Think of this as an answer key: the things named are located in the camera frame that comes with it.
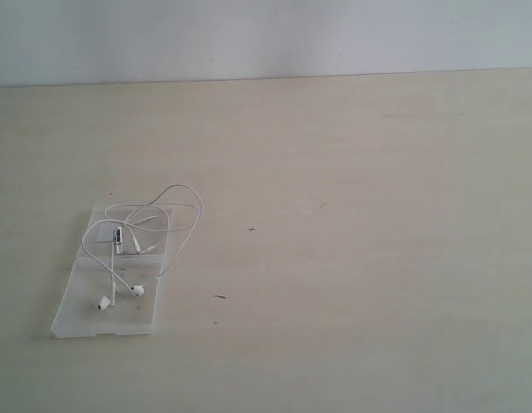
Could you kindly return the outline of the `white wired earphones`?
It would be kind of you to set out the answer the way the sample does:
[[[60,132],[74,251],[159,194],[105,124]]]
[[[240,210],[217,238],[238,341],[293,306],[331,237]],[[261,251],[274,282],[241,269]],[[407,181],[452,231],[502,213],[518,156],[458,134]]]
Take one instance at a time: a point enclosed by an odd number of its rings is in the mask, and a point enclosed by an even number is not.
[[[197,204],[195,205],[195,204],[183,203],[183,202],[160,202],[159,201],[171,189],[175,189],[175,188],[183,188],[185,190],[188,190],[196,198]],[[194,218],[193,223],[191,224],[190,227],[171,228],[170,227],[170,215],[166,212],[165,209],[163,209],[163,206],[189,207],[193,209],[195,212],[195,218]],[[133,210],[130,213],[128,213],[124,219],[112,219],[108,216],[108,211],[116,207],[132,207]],[[136,221],[135,218],[139,214],[141,214],[145,209],[159,210],[164,215],[164,218],[166,220],[165,227],[163,229],[152,229],[152,228],[147,228],[145,226],[142,226],[142,224],[144,224],[146,221],[158,218],[158,215],[152,215],[145,219]],[[181,184],[181,183],[175,183],[175,184],[169,185],[162,192],[160,192],[154,199],[150,200],[147,203],[133,203],[133,204],[124,203],[124,204],[113,204],[111,206],[107,206],[103,212],[103,219],[99,219],[94,224],[92,224],[83,234],[81,238],[81,242],[80,242],[80,248],[82,249],[84,254],[87,255],[92,261],[96,262],[99,266],[104,268],[110,277],[111,292],[109,296],[104,295],[100,298],[96,306],[97,310],[105,311],[108,308],[115,306],[116,295],[117,295],[117,292],[119,291],[119,288],[117,287],[117,282],[120,282],[120,284],[127,289],[128,293],[132,297],[138,298],[138,297],[142,297],[145,294],[144,284],[130,285],[114,269],[115,257],[122,256],[125,253],[125,247],[124,247],[124,233],[125,232],[128,234],[129,240],[132,242],[133,256],[143,256],[143,255],[149,254],[160,245],[160,243],[155,243],[143,249],[139,243],[138,238],[136,237],[136,233],[135,233],[136,231],[159,233],[162,236],[162,242],[165,244],[165,246],[172,232],[186,232],[185,238],[182,240],[180,245],[177,247],[169,263],[166,265],[164,269],[161,269],[159,273],[155,276],[156,280],[160,280],[170,270],[170,268],[174,265],[174,263],[176,262],[180,254],[182,253],[184,247],[186,246],[186,244],[192,237],[197,224],[201,220],[203,213],[204,213],[204,203],[199,193],[196,190],[194,190],[192,187],[190,187],[189,185]],[[89,234],[94,230],[96,226],[101,225],[101,224],[114,224],[114,230],[113,230],[112,238],[110,241],[111,250],[110,250],[109,264],[106,264],[102,258],[99,258],[96,254],[92,253],[87,247],[87,243],[86,243],[86,240]]]

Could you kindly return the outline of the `clear plastic hinged case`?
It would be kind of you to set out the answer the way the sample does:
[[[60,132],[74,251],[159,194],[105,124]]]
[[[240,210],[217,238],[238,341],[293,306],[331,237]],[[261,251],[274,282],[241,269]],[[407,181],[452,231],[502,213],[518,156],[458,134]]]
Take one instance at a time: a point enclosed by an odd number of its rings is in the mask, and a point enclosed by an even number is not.
[[[93,208],[51,327],[57,338],[149,335],[168,261],[170,206]]]

